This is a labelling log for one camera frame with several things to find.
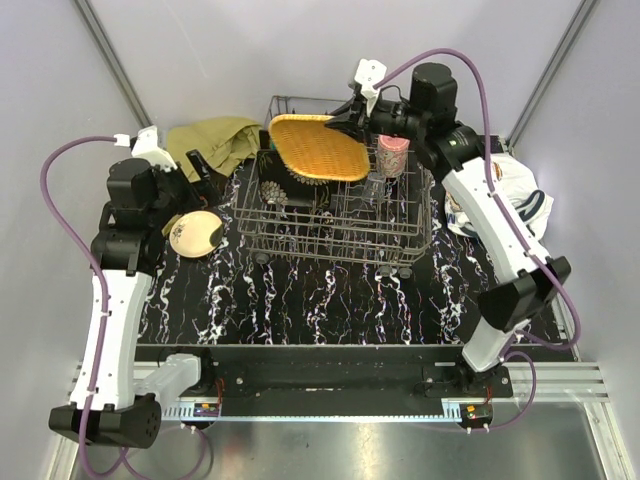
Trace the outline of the pink skull pattern mug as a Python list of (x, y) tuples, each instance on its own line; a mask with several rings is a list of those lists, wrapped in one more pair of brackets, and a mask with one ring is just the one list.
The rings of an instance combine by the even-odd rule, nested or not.
[(387, 178), (400, 176), (407, 164), (409, 145), (408, 139), (379, 135), (376, 151), (378, 172)]

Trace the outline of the cream round floral plate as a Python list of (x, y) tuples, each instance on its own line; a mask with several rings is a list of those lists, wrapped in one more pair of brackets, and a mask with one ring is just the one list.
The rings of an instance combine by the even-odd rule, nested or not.
[(176, 221), (169, 233), (169, 243), (178, 255), (195, 259), (212, 253), (223, 234), (223, 222), (216, 214), (193, 211)]

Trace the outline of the woven bamboo basket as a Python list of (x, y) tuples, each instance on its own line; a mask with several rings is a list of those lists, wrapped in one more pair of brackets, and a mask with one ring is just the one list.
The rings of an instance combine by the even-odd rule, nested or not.
[(329, 115), (282, 114), (268, 126), (271, 140), (284, 164), (303, 177), (354, 182), (370, 172), (366, 147), (332, 130)]

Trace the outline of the black floral square plate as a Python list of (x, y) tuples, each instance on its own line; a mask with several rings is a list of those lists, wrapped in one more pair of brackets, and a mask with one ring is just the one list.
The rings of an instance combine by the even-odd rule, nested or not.
[(266, 204), (323, 209), (330, 205), (337, 191), (336, 182), (294, 172), (274, 149), (259, 150), (256, 161), (258, 190)]

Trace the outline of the clear drinking glass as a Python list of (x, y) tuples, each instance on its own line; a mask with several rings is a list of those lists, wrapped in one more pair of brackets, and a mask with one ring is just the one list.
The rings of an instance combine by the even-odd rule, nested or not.
[(362, 197), (368, 202), (379, 202), (385, 198), (386, 195), (387, 178), (379, 172), (371, 172), (368, 174)]

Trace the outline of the teal square ceramic dish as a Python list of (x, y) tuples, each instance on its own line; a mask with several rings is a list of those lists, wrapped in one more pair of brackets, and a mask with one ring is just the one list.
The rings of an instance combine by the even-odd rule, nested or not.
[(261, 150), (266, 150), (266, 149), (275, 150), (276, 149), (275, 143), (274, 143), (270, 133), (267, 130), (261, 129), (259, 131), (259, 142), (260, 142), (260, 149)]

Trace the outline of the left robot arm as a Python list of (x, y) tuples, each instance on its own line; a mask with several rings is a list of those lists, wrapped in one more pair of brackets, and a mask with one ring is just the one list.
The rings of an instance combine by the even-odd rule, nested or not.
[(201, 189), (160, 147), (133, 149), (109, 169), (109, 201), (91, 243), (93, 310), (81, 373), (68, 404), (49, 414), (52, 431), (78, 444), (146, 449), (163, 411), (182, 394), (215, 386), (207, 353), (173, 353), (134, 379), (139, 324), (171, 218), (205, 206)]

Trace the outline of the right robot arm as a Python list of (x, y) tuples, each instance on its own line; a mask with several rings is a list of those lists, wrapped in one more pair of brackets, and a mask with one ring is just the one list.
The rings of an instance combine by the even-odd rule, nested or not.
[(360, 60), (352, 99), (327, 127), (357, 141), (383, 134), (410, 141), (417, 160), (468, 216), (493, 263), (498, 284), (478, 298), (481, 319), (462, 350), (454, 384), (476, 396), (490, 383), (515, 332), (549, 305), (571, 272), (568, 260), (553, 258), (499, 190), (491, 145), (457, 121), (457, 83), (439, 63), (422, 63), (412, 73), (410, 96), (381, 97), (387, 72), (377, 60)]

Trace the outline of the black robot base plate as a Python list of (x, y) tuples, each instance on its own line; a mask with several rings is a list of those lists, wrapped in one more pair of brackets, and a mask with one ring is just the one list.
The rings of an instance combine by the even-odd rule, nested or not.
[(505, 367), (475, 374), (434, 345), (190, 347), (203, 362), (187, 398), (222, 395), (222, 418), (338, 421), (449, 418), (444, 402), (510, 399)]

